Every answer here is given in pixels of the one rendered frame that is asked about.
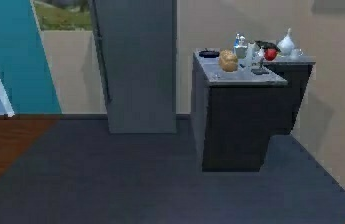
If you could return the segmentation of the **grey fridge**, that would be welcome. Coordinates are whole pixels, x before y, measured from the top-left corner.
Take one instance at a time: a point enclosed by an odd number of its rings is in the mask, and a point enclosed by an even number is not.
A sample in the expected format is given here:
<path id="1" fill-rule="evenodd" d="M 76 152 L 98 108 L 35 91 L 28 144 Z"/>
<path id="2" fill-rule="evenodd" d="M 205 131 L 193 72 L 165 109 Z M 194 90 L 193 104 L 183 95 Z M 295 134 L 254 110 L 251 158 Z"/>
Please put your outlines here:
<path id="1" fill-rule="evenodd" d="M 96 0 L 112 133 L 176 131 L 177 0 Z"/>

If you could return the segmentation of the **black pan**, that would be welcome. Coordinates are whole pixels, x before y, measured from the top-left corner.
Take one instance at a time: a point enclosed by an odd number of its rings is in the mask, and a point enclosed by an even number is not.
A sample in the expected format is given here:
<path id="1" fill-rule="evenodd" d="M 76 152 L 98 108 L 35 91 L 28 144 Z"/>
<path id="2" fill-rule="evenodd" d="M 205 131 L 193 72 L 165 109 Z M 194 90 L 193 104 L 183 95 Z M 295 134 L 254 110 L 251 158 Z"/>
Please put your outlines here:
<path id="1" fill-rule="evenodd" d="M 214 50 L 203 50 L 199 52 L 199 56 L 202 58 L 217 58 L 219 55 L 220 52 Z"/>

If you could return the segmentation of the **black kitchen counter cabinet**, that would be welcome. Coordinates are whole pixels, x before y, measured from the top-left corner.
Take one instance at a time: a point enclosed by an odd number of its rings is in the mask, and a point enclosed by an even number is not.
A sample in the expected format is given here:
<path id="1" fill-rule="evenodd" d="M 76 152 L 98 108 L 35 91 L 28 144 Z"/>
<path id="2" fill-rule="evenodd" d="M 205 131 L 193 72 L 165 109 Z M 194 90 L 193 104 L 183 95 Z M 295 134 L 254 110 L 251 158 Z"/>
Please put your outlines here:
<path id="1" fill-rule="evenodd" d="M 225 72 L 217 58 L 192 55 L 192 131 L 204 172 L 257 172 L 270 139 L 294 128 L 316 60 L 279 56 L 256 75 L 244 61 Z"/>

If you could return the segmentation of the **tan bread loaf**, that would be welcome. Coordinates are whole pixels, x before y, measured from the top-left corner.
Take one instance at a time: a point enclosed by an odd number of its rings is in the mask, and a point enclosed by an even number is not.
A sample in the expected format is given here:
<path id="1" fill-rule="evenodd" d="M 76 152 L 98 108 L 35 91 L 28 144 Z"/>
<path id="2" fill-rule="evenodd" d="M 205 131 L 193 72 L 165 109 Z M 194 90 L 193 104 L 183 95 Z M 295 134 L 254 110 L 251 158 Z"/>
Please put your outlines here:
<path id="1" fill-rule="evenodd" d="M 230 50 L 222 50 L 219 55 L 219 66 L 225 72 L 234 72 L 238 69 L 238 58 Z"/>

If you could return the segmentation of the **pale slim bottle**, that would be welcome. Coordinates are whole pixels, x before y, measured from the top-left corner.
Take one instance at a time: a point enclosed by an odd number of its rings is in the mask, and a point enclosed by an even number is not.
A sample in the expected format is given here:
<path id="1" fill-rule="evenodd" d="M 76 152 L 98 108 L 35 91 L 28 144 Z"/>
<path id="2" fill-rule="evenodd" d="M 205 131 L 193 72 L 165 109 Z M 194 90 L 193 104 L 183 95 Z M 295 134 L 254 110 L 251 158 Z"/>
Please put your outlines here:
<path id="1" fill-rule="evenodd" d="M 252 65 L 252 59 L 254 56 L 255 43 L 248 43 L 248 48 L 245 56 L 245 66 L 249 67 Z"/>

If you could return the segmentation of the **red apple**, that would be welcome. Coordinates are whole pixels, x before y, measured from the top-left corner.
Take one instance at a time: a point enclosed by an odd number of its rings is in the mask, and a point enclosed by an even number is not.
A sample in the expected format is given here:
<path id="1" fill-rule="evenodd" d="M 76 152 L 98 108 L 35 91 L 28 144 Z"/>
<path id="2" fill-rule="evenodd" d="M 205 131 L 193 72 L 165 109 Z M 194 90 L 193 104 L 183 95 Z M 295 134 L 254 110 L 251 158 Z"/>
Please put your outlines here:
<path id="1" fill-rule="evenodd" d="M 276 58 L 277 56 L 277 50 L 276 49 L 266 49 L 264 52 L 264 58 L 267 61 L 272 61 Z"/>

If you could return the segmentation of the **dark leafy object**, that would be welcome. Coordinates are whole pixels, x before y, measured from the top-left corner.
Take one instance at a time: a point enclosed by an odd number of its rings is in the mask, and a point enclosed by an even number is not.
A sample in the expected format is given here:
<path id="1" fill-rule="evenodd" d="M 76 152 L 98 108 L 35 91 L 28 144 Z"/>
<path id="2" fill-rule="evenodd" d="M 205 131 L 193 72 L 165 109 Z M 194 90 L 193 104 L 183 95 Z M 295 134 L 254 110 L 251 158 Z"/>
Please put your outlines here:
<path id="1" fill-rule="evenodd" d="M 255 43 L 259 48 L 263 48 L 264 50 L 275 49 L 276 51 L 280 52 L 280 49 L 274 43 L 267 42 L 267 41 L 261 41 L 261 40 L 256 40 Z"/>

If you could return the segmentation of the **white vase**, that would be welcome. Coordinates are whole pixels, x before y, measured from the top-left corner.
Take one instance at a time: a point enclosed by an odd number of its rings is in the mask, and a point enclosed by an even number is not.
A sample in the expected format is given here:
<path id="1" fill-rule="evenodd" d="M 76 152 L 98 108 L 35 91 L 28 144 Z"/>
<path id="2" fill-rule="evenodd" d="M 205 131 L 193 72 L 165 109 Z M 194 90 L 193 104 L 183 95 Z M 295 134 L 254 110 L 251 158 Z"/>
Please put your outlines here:
<path id="1" fill-rule="evenodd" d="M 284 38 L 280 40 L 277 44 L 278 48 L 280 49 L 280 53 L 284 56 L 288 56 L 291 53 L 291 51 L 295 48 L 295 44 L 291 38 L 291 34 L 292 29 L 289 28 Z"/>

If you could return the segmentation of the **clear glass cup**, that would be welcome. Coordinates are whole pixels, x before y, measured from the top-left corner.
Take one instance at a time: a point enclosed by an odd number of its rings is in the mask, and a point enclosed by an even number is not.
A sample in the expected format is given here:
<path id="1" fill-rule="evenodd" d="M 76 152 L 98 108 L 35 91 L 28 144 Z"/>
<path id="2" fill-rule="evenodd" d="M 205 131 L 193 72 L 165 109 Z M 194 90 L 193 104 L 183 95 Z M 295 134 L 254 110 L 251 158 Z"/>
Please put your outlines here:
<path id="1" fill-rule="evenodd" d="M 293 49 L 290 53 L 290 58 L 293 60 L 298 59 L 300 56 L 303 55 L 303 51 L 299 48 Z"/>

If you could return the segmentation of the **window with green view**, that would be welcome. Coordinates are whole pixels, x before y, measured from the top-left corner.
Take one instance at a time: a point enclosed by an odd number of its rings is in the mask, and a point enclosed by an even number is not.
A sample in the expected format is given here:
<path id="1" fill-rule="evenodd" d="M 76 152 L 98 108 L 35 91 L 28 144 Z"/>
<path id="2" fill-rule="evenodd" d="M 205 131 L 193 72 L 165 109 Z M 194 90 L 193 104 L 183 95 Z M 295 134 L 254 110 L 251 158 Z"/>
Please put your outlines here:
<path id="1" fill-rule="evenodd" d="M 92 29 L 89 0 L 32 0 L 41 30 Z"/>

